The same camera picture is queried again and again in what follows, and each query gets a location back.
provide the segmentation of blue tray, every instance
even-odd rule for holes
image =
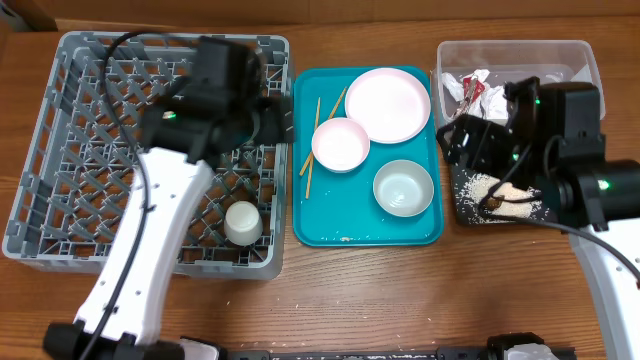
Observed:
[[[413,66],[396,66],[415,76],[429,90],[429,79]],[[307,176],[300,169],[311,151],[311,137],[318,97],[322,98],[320,123],[327,120],[342,89],[375,67],[307,70],[294,85],[293,230],[309,246],[426,245],[444,229],[440,170],[433,112],[427,126],[413,139],[400,144],[371,143],[369,156],[354,171],[336,174],[313,167],[311,194],[305,199]],[[344,101],[335,114],[345,116]],[[433,178],[433,201],[422,214],[399,218],[385,212],[373,197],[373,179],[389,161],[407,159],[422,165]]]

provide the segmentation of chopstick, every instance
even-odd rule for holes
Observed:
[[[336,114],[336,111],[338,111],[338,106],[340,106],[340,103],[342,102],[342,98],[344,98],[344,94],[346,92],[347,92],[347,88],[345,87],[344,90],[342,90],[342,94],[340,94],[340,97],[338,98],[338,102],[333,106],[333,110],[331,110],[331,114],[329,114],[329,118],[327,120],[333,119],[333,116]],[[318,114],[316,113],[316,129],[317,128],[318,128]],[[302,169],[300,170],[300,176],[304,175],[304,172],[307,170],[307,166],[309,166],[309,163],[311,162],[312,159],[313,159],[313,151],[310,151],[309,155],[307,156],[307,160],[304,162],[304,165],[302,165]]]
[[[318,128],[318,119],[320,118],[320,98],[318,98],[318,108],[316,109],[316,124],[315,127],[313,128],[314,131],[315,129]],[[307,193],[305,198],[308,199],[309,198],[309,193],[311,191],[311,175],[313,174],[313,156],[311,157],[311,161],[310,161],[310,165],[309,165],[309,177],[307,178]]]

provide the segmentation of dish rack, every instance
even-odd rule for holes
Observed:
[[[105,114],[98,76],[106,48],[123,33],[70,32],[58,44],[2,250],[44,271],[98,273],[109,255],[132,182],[133,156]],[[195,45],[200,34],[174,34]],[[289,43],[280,36],[207,35],[246,44],[264,59],[263,94],[289,95]],[[116,113],[133,136],[142,108],[180,76],[195,50],[161,35],[118,47],[107,67]],[[176,259],[193,277],[273,279],[282,269],[287,145],[244,146],[221,157]],[[257,206],[265,229],[253,245],[223,229],[235,201]]]

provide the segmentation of clear plastic bin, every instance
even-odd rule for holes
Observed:
[[[456,79],[476,69],[491,73],[491,87],[531,76],[541,84],[563,81],[591,82],[600,89],[600,120],[604,118],[604,96],[598,66],[591,46],[580,40],[482,40],[445,41],[438,46],[438,62],[432,74],[433,109],[438,127],[452,120],[458,108],[442,83],[442,73]]]

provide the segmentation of wooden table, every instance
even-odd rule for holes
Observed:
[[[436,48],[444,40],[584,39],[593,47],[604,86],[608,158],[640,160],[640,18],[216,31],[286,36],[297,72],[312,67],[391,64],[412,64],[429,71],[435,67]],[[60,36],[14,34],[4,52],[0,70],[2,229]],[[491,335],[533,331],[549,344],[576,347],[581,359],[603,359],[591,296],[567,237],[527,227],[456,225],[444,165],[441,173],[447,225],[433,246],[309,248],[293,235],[289,206],[282,274],[270,282],[175,276],[167,297],[163,336],[210,339],[234,350],[292,352],[429,349],[483,344]],[[96,278],[43,273],[4,257],[0,274],[3,358],[43,358],[40,346],[47,325],[72,321]]]

